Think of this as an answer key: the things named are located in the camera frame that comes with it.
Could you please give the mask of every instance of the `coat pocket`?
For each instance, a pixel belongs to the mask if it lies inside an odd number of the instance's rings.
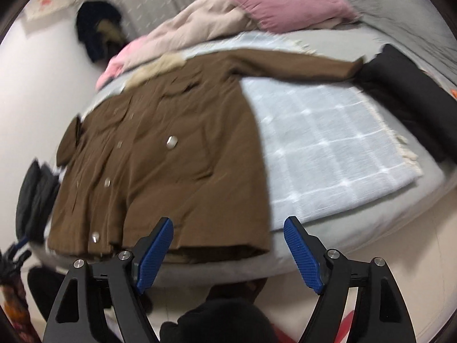
[[[106,104],[100,105],[100,107],[103,107],[103,109],[100,109],[100,119],[94,121],[97,122],[98,131],[104,131],[119,124],[127,114],[131,98],[122,97],[122,95],[117,97],[113,97]]]
[[[203,126],[193,117],[176,119],[163,140],[167,175],[175,181],[201,179],[213,172]]]

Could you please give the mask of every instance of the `gray bedsheet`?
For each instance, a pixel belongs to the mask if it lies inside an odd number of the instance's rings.
[[[298,31],[285,36],[307,43],[311,49],[315,49],[321,54],[345,60],[354,60],[361,55],[365,55],[369,60],[380,51],[383,43],[391,42],[410,55],[421,67],[428,68],[435,78],[446,81],[430,65],[408,52],[393,39],[370,27],[351,27],[335,31]],[[450,82],[446,82],[444,85],[452,86]],[[457,186],[457,169],[454,163],[446,161],[437,165],[396,118],[374,101],[373,104],[376,105],[388,126],[406,137],[407,146],[417,154],[424,174],[412,185],[387,197],[354,210],[306,224],[308,232],[318,236],[327,247],[336,247],[346,253],[364,247],[405,226]],[[295,270],[296,265],[281,230],[272,233],[272,241],[273,246],[270,253],[239,262],[197,265],[164,264],[159,271],[155,285],[171,287],[229,283],[269,277]],[[72,261],[69,258],[49,254],[44,248],[34,248],[34,252],[51,266],[67,267]]]
[[[348,0],[362,20],[457,83],[457,41],[430,0]]]

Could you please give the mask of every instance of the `wall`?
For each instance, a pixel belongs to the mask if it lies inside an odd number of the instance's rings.
[[[0,249],[15,240],[15,207],[33,158],[49,161],[68,123],[95,94],[101,69],[75,33],[74,9],[19,18],[0,44]]]

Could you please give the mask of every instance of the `coat button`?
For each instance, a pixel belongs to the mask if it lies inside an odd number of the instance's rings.
[[[173,149],[176,146],[177,143],[178,143],[178,138],[177,137],[175,137],[175,136],[168,137],[167,148],[168,149]]]
[[[97,244],[99,239],[100,239],[100,234],[98,232],[93,232],[92,233],[92,242]]]

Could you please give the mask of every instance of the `red cloth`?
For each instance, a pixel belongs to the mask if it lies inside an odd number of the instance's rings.
[[[354,311],[349,312],[349,314],[341,321],[338,334],[335,338],[335,343],[341,343],[346,335],[348,335],[350,326],[352,324],[352,319],[354,317]],[[286,335],[282,330],[278,329],[273,325],[273,329],[278,337],[278,343],[296,343],[292,338]]]

